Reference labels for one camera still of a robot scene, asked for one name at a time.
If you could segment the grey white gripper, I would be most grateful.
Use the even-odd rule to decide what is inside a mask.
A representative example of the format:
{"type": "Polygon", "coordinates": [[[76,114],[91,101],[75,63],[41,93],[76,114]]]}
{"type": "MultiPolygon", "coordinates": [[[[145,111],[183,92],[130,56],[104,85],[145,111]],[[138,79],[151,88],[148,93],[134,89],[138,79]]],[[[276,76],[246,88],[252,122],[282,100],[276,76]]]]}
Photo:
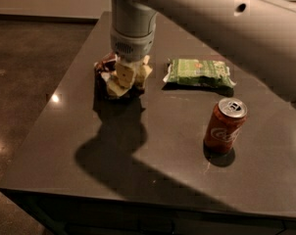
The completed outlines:
{"type": "MultiPolygon", "coordinates": [[[[151,50],[156,30],[157,12],[130,0],[112,0],[111,47],[128,62],[143,59],[151,50]]],[[[134,82],[133,63],[116,62],[118,80],[107,81],[107,93],[120,98],[134,82]]]]}

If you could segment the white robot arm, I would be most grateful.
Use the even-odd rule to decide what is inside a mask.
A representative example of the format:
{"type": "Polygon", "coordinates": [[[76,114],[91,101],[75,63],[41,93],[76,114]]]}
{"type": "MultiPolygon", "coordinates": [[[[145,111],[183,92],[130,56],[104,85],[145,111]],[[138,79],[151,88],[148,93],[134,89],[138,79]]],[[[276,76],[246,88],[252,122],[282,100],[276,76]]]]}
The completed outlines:
{"type": "Polygon", "coordinates": [[[131,0],[146,5],[296,103],[296,6],[284,0],[131,0]]]}

